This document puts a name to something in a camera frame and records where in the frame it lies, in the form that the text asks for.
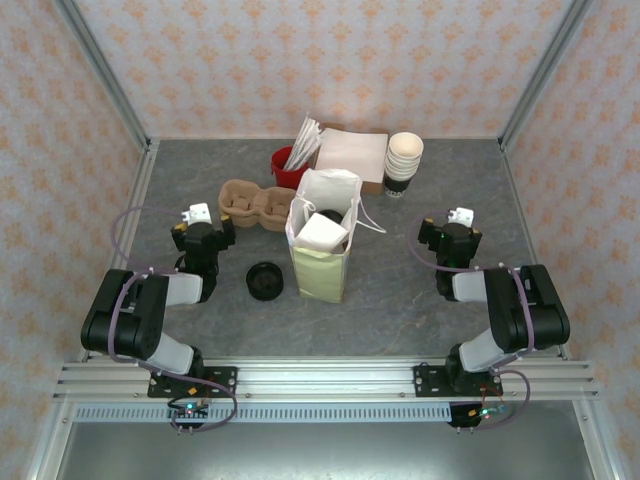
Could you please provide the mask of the white paper wrapped straw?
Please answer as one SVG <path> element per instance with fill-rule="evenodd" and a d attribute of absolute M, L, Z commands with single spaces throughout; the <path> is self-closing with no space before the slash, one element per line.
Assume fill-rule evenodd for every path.
<path fill-rule="evenodd" d="M 298 152 L 298 157 L 295 163 L 297 167 L 301 168 L 309 160 L 314 152 L 321 146 L 323 138 L 324 132 L 321 131 L 305 139 L 300 151 Z"/>
<path fill-rule="evenodd" d="M 285 163 L 284 166 L 284 170 L 288 171 L 288 170 L 292 170 L 293 169 L 293 163 L 294 160 L 297 156 L 297 151 L 300 147 L 300 145 L 303 143 L 303 141 L 305 140 L 306 137 L 306 130 L 309 124 L 310 118 L 309 118 L 309 113 L 306 113 L 305 118 L 303 120 L 303 123 L 298 131 L 298 134 L 296 136 L 296 139 L 294 141 L 294 144 L 292 146 L 291 152 L 289 154 L 289 157 Z"/>
<path fill-rule="evenodd" d="M 318 122 L 310 117 L 306 117 L 288 159 L 288 168 L 290 170 L 299 169 L 306 158 L 306 151 L 314 144 L 318 135 Z"/>

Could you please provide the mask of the red cup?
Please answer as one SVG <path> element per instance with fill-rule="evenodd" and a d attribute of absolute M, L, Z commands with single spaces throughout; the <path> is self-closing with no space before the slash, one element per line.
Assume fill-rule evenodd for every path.
<path fill-rule="evenodd" d="M 297 170 L 285 170 L 284 166 L 292 149 L 292 146 L 286 146 L 273 153 L 271 157 L 271 173 L 275 176 L 278 187 L 297 190 L 303 174 L 309 169 L 309 164 L 305 163 Z"/>

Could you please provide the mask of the white paper napkin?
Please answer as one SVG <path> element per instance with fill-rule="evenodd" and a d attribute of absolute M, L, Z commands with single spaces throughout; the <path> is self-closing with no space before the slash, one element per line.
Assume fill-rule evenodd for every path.
<path fill-rule="evenodd" d="M 314 213 L 294 240 L 294 246 L 316 252 L 333 253 L 349 231 L 320 213 Z"/>

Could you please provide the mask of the aluminium frame post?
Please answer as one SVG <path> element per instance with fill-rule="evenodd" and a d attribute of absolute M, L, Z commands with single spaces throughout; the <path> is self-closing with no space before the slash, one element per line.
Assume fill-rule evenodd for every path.
<path fill-rule="evenodd" d="M 579 30 L 593 2 L 594 0 L 571 1 L 566 14 L 516 103 L 502 134 L 497 138 L 498 145 L 502 152 L 506 152 L 508 147 L 517 138 L 519 131 L 525 124 L 539 96 L 559 64 L 559 61 Z"/>
<path fill-rule="evenodd" d="M 147 151 L 151 143 L 141 120 L 130 103 L 124 88 L 112 69 L 106 54 L 98 43 L 88 21 L 76 0 L 52 0 L 53 4 L 76 37 L 80 48 L 123 121 L 135 144 Z"/>

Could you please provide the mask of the black printed paper cup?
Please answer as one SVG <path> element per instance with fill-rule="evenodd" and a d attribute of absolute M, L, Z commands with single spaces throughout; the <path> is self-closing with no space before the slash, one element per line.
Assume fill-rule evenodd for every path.
<path fill-rule="evenodd" d="M 385 174 L 383 182 L 385 193 L 392 198 L 401 198 L 409 187 L 411 180 L 411 177 L 398 180 Z"/>

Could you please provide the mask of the left control board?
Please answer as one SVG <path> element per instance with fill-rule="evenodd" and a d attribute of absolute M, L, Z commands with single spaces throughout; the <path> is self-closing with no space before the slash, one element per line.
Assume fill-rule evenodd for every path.
<path fill-rule="evenodd" d="M 173 399 L 167 403 L 167 407 L 169 420 L 178 427 L 196 429 L 203 426 L 209 418 L 208 406 L 195 401 L 181 403 Z"/>

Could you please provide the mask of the black left mount plate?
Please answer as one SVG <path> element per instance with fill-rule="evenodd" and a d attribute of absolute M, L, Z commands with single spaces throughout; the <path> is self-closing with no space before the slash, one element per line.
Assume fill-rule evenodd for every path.
<path fill-rule="evenodd" d="M 231 366 L 205 366 L 200 378 L 214 382 L 225 388 L 236 391 L 238 368 Z M 223 398 L 226 396 L 219 388 L 212 388 L 199 382 L 187 382 L 172 377 L 152 373 L 147 396 L 150 398 Z"/>

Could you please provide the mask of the stack of paper cups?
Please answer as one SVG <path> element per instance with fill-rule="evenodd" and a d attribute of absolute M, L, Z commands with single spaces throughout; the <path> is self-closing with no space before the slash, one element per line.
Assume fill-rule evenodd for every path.
<path fill-rule="evenodd" d="M 419 162 L 424 151 L 424 142 L 411 132 L 399 132 L 389 139 L 389 155 L 401 162 Z"/>

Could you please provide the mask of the control board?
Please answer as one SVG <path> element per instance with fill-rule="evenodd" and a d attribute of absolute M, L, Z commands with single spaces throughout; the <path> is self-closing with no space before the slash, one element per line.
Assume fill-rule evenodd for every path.
<path fill-rule="evenodd" d="M 450 407 L 451 421 L 449 425 L 456 429 L 476 428 L 483 419 L 504 411 L 502 406 L 483 406 L 481 403 L 460 403 Z"/>
<path fill-rule="evenodd" d="M 209 418 L 208 406 L 195 401 L 181 403 L 173 399 L 167 403 L 167 407 L 169 420 L 178 427 L 196 429 L 203 426 Z"/>

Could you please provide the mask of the right control board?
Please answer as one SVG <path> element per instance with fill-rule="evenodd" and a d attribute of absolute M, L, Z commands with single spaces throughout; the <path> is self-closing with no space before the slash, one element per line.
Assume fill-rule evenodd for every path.
<path fill-rule="evenodd" d="M 481 403 L 460 403 L 450 407 L 451 421 L 449 425 L 456 429 L 476 428 L 483 419 L 504 411 L 502 406 L 483 406 Z"/>

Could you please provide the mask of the black mount plate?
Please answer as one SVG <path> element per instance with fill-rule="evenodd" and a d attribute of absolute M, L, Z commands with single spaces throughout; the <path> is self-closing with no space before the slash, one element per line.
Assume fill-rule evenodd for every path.
<path fill-rule="evenodd" d="M 231 366 L 205 366 L 200 378 L 214 382 L 225 388 L 236 391 L 238 368 Z M 172 377 L 152 373 L 147 396 L 150 398 L 223 398 L 226 396 L 219 388 L 212 388 L 199 382 L 187 382 Z"/>
<path fill-rule="evenodd" d="M 421 363 L 413 367 L 413 385 L 418 398 L 452 397 L 455 395 L 444 365 Z"/>

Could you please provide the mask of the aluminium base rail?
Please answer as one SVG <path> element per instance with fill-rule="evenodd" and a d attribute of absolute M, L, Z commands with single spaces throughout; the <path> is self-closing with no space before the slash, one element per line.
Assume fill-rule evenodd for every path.
<path fill-rule="evenodd" d="M 418 357 L 227 357 L 212 366 L 238 368 L 236 395 L 250 402 L 363 400 L 407 402 L 415 397 L 413 368 Z M 507 366 L 523 373 L 531 399 L 599 400 L 604 388 L 587 361 L 532 356 Z M 142 401 L 149 373 L 131 364 L 94 356 L 63 366 L 53 398 L 76 402 Z"/>

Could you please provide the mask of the black right mount plate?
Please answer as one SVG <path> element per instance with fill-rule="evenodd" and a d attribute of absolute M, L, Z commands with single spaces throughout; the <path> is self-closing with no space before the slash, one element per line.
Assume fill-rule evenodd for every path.
<path fill-rule="evenodd" d="M 444 365 L 421 363 L 413 367 L 413 385 L 418 398 L 452 397 L 455 395 Z"/>

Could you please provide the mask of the black cup lid stack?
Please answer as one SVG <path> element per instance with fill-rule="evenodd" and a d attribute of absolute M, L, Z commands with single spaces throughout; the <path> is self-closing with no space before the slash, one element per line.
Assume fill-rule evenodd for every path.
<path fill-rule="evenodd" d="M 283 291 L 284 279 L 281 269 L 272 262 L 259 262 L 246 274 L 250 295 L 259 301 L 276 299 Z"/>

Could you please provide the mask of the printed white paper bag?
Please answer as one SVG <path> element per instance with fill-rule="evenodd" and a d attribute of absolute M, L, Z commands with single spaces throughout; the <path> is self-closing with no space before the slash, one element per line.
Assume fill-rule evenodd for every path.
<path fill-rule="evenodd" d="M 340 303 L 353 237 L 358 226 L 379 234 L 386 230 L 366 212 L 361 199 L 363 182 L 344 169 L 308 170 L 291 202 L 285 234 L 299 293 L 304 298 Z M 324 253 L 297 248 L 294 240 L 314 213 L 334 210 L 343 216 L 341 226 L 349 231 L 349 248 L 344 254 Z"/>

